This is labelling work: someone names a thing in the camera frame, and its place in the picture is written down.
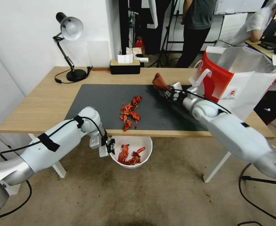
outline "black pants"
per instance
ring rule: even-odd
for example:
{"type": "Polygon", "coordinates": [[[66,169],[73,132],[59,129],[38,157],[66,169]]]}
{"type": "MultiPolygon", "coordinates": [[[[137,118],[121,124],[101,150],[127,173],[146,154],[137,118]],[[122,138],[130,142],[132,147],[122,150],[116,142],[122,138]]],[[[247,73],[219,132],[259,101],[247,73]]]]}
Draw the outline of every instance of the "black pants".
{"type": "Polygon", "coordinates": [[[193,30],[186,28],[184,25],[183,52],[182,56],[178,60],[178,63],[176,64],[176,67],[188,68],[190,64],[192,64],[200,52],[209,31],[210,28],[203,30],[193,30]]]}

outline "white bucket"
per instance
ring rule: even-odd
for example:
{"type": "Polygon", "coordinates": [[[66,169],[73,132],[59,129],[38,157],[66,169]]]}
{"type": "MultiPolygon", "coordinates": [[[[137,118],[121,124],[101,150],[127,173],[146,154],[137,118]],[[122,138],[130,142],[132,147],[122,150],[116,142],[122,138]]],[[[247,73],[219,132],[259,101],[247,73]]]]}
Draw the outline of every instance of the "white bucket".
{"type": "Polygon", "coordinates": [[[128,169],[134,169],[144,164],[149,159],[150,154],[153,150],[153,142],[150,137],[112,136],[112,138],[115,139],[115,155],[113,153],[110,153],[112,159],[119,165],[128,169]],[[132,158],[133,151],[136,152],[138,149],[145,147],[145,150],[139,153],[139,155],[141,156],[140,163],[135,165],[124,165],[118,162],[118,156],[119,153],[122,151],[121,146],[123,144],[129,144],[128,157],[126,160],[130,160],[132,158]]]}

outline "black lamp base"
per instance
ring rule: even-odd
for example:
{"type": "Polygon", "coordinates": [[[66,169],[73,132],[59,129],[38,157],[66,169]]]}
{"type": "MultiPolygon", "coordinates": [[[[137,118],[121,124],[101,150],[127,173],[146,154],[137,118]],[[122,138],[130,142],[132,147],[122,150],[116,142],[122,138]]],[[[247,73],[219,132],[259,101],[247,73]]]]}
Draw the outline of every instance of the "black lamp base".
{"type": "Polygon", "coordinates": [[[67,74],[67,80],[70,82],[78,82],[80,80],[83,80],[87,77],[87,73],[84,70],[81,69],[75,69],[75,71],[70,71],[67,74]]]}

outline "black desk mat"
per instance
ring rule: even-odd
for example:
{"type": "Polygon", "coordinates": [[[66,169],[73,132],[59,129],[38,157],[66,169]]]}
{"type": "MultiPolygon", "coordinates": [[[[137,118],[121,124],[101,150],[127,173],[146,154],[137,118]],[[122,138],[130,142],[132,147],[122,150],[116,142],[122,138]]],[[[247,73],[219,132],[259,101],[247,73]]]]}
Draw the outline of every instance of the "black desk mat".
{"type": "MultiPolygon", "coordinates": [[[[165,101],[153,85],[83,84],[65,119],[91,106],[99,112],[105,129],[122,129],[123,122],[119,119],[122,103],[130,103],[134,96],[143,98],[135,110],[141,117],[138,130],[207,131],[182,106],[165,101]]],[[[134,120],[132,123],[134,129],[136,123],[134,120]]]]}

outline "person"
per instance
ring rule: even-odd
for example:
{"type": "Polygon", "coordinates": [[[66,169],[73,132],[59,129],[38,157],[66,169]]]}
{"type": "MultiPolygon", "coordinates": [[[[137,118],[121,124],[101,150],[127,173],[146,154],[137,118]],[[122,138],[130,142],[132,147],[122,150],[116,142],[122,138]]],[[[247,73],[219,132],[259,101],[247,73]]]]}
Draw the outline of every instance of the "person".
{"type": "Polygon", "coordinates": [[[184,0],[184,45],[176,67],[188,68],[200,52],[209,33],[217,0],[184,0]]]}
{"type": "Polygon", "coordinates": [[[263,32],[268,27],[275,14],[276,0],[269,0],[266,6],[247,19],[234,37],[227,42],[234,46],[245,46],[245,41],[247,40],[259,42],[263,32]]]}

